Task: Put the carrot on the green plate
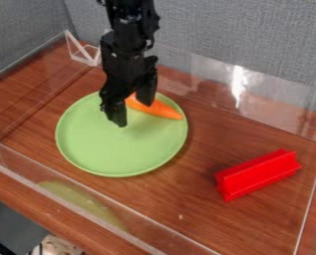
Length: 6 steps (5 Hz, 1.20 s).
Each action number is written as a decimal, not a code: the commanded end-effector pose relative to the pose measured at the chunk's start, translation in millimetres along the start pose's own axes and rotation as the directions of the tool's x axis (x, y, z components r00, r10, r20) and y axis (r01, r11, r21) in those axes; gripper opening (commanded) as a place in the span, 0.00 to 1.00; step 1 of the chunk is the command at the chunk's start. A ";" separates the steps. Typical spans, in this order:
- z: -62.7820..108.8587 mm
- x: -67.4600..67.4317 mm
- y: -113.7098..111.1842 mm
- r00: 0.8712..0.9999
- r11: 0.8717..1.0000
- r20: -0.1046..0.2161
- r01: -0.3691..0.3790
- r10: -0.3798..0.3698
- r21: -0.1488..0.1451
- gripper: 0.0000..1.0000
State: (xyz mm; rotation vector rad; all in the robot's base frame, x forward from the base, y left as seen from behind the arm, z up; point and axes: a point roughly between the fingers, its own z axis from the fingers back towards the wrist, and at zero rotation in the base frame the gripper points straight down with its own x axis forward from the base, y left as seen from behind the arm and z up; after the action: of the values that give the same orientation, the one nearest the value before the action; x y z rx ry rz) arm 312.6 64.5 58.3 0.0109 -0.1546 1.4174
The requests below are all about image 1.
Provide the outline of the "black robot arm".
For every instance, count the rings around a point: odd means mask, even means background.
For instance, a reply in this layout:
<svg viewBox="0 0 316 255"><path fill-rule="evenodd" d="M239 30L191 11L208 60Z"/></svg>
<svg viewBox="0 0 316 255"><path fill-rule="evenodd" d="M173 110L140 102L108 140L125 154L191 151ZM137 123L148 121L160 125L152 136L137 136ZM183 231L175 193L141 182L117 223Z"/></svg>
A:
<svg viewBox="0 0 316 255"><path fill-rule="evenodd" d="M151 106L159 88L159 57L145 56L155 47L160 16L155 0L98 0L106 7L112 29L101 39L106 82L100 91L101 111L124 128L128 125L126 98Z"/></svg>

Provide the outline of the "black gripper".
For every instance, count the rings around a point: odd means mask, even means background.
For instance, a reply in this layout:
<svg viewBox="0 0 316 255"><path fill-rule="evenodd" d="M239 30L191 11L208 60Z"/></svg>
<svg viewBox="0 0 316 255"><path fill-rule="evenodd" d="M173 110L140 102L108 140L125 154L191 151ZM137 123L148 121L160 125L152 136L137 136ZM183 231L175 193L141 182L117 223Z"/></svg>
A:
<svg viewBox="0 0 316 255"><path fill-rule="evenodd" d="M128 29L108 31L101 39L102 63L106 82L100 91L101 111L120 127L128 125L128 108L125 99L137 95L137 100L151 106L159 88L159 57L147 56L153 47L141 32Z"/></svg>

